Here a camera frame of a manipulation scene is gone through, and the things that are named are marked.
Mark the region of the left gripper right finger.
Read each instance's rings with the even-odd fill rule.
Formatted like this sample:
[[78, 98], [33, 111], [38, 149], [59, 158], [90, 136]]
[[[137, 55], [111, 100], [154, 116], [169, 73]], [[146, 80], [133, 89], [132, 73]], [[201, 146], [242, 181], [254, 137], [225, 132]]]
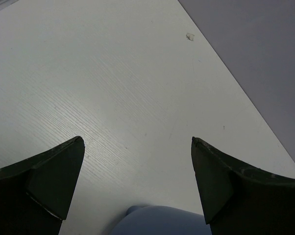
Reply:
[[214, 235], [295, 235], [295, 179], [254, 167], [193, 138], [191, 157]]

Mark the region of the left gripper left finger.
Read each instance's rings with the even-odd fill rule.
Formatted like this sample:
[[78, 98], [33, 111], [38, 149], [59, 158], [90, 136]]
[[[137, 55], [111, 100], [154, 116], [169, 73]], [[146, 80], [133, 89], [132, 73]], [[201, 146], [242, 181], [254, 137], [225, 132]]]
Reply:
[[84, 159], [76, 136], [0, 168], [0, 235], [57, 235], [66, 220]]

